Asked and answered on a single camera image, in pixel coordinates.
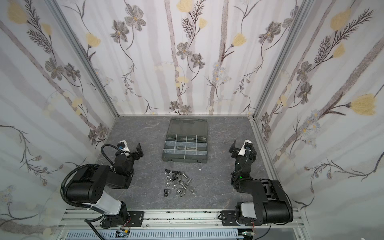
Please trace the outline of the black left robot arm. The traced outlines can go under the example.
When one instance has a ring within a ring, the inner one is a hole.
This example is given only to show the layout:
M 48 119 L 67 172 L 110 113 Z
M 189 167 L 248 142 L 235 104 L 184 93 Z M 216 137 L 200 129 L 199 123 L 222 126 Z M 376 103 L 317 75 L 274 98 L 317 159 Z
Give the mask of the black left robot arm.
M 101 214 L 95 220 L 85 220 L 92 228 L 96 221 L 101 221 L 104 229 L 125 227 L 132 219 L 126 204 L 110 196 L 105 188 L 127 190 L 134 177 L 134 163 L 144 152 L 141 144 L 131 151 L 126 141 L 120 141 L 116 146 L 102 145 L 101 154 L 109 164 L 85 164 L 75 168 L 62 181 L 60 195 L 70 206 Z

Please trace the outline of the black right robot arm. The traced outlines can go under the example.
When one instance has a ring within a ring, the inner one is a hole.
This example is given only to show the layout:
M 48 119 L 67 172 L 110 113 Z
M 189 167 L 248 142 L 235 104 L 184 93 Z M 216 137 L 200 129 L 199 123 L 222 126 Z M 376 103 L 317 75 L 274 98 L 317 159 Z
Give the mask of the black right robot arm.
M 294 219 L 293 207 L 281 183 L 278 180 L 251 177 L 251 166 L 257 158 L 252 142 L 245 140 L 240 148 L 233 142 L 229 153 L 235 159 L 235 168 L 231 173 L 232 187 L 239 193 L 252 196 L 252 201 L 239 202 L 235 206 L 237 224 L 245 226 L 251 222 L 261 226 L 291 223 Z

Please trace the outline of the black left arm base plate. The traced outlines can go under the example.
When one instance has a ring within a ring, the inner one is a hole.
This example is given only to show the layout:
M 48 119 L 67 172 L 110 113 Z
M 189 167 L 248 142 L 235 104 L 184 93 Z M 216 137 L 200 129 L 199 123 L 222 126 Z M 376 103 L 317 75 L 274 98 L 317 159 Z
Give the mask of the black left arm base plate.
M 140 228 L 144 220 L 144 214 L 144 211 L 129 211 L 130 219 L 127 226 L 130 228 Z

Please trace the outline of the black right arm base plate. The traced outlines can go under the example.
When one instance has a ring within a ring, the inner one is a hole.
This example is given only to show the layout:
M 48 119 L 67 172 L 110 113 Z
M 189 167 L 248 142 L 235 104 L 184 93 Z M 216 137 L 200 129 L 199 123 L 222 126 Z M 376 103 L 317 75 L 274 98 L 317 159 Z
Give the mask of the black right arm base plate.
M 234 210 L 224 210 L 218 216 L 218 219 L 222 221 L 223 227 L 235 227 L 238 226 L 237 213 Z

